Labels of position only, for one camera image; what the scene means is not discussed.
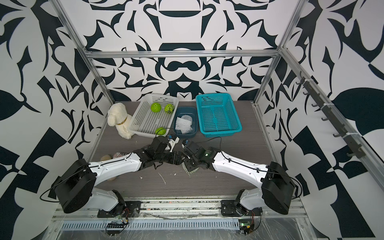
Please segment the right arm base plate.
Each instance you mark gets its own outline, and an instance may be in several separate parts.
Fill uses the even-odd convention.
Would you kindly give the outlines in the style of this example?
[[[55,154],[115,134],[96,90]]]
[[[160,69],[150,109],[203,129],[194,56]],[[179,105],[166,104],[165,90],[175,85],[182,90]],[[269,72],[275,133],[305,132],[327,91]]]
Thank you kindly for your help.
[[[262,215],[264,202],[259,189],[240,190],[234,200],[221,200],[221,215],[224,217],[243,217]]]

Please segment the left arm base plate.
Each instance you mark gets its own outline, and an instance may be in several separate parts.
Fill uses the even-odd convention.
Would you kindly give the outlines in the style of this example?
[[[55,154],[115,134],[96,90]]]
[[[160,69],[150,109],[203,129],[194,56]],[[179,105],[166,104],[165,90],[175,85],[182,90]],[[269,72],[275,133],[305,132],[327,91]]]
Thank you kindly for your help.
[[[99,210],[97,218],[114,218],[119,216],[123,218],[136,217],[141,211],[141,204],[141,201],[125,201],[124,204],[118,203],[117,206],[109,212]]]

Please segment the white foam net sleeve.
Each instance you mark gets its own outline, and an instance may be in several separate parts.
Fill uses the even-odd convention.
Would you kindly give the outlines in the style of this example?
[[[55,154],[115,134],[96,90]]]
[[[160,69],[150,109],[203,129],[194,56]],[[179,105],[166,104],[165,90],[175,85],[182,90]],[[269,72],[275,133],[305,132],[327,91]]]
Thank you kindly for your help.
[[[190,176],[191,174],[194,174],[194,173],[196,173],[198,170],[199,170],[199,168],[195,168],[195,169],[193,169],[193,170],[188,170],[188,168],[186,167],[186,165],[183,163],[182,164],[182,167],[183,167],[183,169],[184,169],[184,171]]]

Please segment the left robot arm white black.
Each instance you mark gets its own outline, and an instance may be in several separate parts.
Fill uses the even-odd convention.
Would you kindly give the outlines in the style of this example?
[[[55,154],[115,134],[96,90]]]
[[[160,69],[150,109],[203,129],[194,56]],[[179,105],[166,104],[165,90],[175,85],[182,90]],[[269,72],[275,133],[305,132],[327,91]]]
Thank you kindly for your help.
[[[181,165],[181,154],[173,150],[179,140],[175,135],[158,136],[150,145],[118,158],[91,163],[84,159],[75,161],[54,183],[63,212],[71,214],[80,209],[98,209],[112,216],[124,214],[127,204],[121,194],[96,186],[123,174],[158,168],[164,163]]]

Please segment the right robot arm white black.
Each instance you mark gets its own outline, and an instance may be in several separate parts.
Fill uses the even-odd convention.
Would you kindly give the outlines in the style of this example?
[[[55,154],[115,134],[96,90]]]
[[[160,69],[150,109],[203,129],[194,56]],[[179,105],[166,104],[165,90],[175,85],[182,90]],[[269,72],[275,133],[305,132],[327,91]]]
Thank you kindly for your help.
[[[240,198],[235,203],[238,207],[247,211],[268,207],[282,215],[289,213],[296,185],[280,164],[248,162],[220,149],[205,149],[191,140],[184,140],[182,146],[186,172],[212,170],[232,175],[256,187],[240,191]]]

